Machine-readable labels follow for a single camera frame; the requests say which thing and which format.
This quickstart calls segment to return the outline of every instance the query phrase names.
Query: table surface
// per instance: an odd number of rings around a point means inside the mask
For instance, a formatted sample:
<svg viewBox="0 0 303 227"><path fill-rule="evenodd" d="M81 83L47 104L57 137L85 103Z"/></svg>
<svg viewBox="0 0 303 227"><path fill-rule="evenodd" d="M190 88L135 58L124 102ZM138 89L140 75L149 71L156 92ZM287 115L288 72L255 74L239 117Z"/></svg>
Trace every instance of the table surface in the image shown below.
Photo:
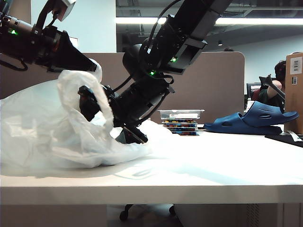
<svg viewBox="0 0 303 227"><path fill-rule="evenodd" d="M303 202L302 148L258 135L175 136L170 150L115 166L2 166L1 204Z"/></svg>

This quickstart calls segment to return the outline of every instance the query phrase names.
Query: white wall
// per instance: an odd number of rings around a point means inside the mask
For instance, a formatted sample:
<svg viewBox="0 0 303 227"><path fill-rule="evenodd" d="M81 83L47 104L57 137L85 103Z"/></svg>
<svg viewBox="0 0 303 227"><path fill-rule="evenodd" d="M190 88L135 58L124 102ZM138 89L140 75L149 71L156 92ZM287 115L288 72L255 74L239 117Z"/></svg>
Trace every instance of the white wall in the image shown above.
<svg viewBox="0 0 303 227"><path fill-rule="evenodd" d="M275 77L274 67L280 60L286 60L286 55L292 52L303 51L303 35L232 46L232 49L245 56L246 94L246 83L259 82L259 76L268 74Z"/></svg>
<svg viewBox="0 0 303 227"><path fill-rule="evenodd" d="M32 24L47 0L31 0ZM52 20L49 13L45 25ZM116 52L116 2L114 0L77 0L69 16L54 26L66 30L71 37L78 38L81 52Z"/></svg>

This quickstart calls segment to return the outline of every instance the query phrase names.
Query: floor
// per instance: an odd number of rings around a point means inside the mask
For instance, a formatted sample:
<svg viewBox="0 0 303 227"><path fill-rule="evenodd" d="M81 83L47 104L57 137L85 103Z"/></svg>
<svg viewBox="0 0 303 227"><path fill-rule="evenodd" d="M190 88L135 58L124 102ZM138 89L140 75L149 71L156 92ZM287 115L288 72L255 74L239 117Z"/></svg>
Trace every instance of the floor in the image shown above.
<svg viewBox="0 0 303 227"><path fill-rule="evenodd" d="M172 204L137 204L130 208L128 219L119 219L124 205L107 206L108 227L183 227L179 219L169 212Z"/></svg>

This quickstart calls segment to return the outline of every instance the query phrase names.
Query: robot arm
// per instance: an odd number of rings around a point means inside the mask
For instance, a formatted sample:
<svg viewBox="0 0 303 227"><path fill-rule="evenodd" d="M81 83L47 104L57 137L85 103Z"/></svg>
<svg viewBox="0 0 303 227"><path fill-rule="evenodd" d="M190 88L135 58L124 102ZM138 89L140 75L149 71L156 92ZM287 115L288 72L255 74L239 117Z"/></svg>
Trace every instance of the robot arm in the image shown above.
<svg viewBox="0 0 303 227"><path fill-rule="evenodd" d="M153 40L149 38L125 52L123 65L134 83L121 95L106 87L106 94L115 115L114 125L124 128L124 135L131 132L125 137L126 143L147 141L136 127L150 117L169 93L174 93L172 76L164 73L183 74L205 47L204 38L231 2L184 0Z"/></svg>
<svg viewBox="0 0 303 227"><path fill-rule="evenodd" d="M123 143L147 141L137 126L174 92L172 76L164 73L184 72L207 44L204 38L231 2L184 0L176 15L167 17L154 39L150 37L126 51L123 65L130 74L126 82L133 79L133 84L120 95L116 91L122 86L114 90L104 87L113 110L114 126L123 128L117 140ZM37 23L31 26L7 15L11 0L0 0L0 52L20 59L25 67L19 69L2 61L0 64L15 70L26 70L25 63L35 63L54 72L63 69L94 71L96 65L72 46L67 32L52 26L54 20L63 20L69 14L74 3L74 0L48 0ZM43 28L46 15L51 11L53 21ZM78 93L81 112L91 120L100 110L94 94L87 87L80 87Z"/></svg>
<svg viewBox="0 0 303 227"><path fill-rule="evenodd" d="M27 70L26 63L35 63L52 72L95 71L96 65L72 46L67 32L52 26L57 18L64 20L68 16L74 3L75 0L48 0L32 26L8 15L12 0L0 0L0 52L19 59L24 68L3 61L0 64L13 70ZM51 11L53 21L43 28L46 15Z"/></svg>

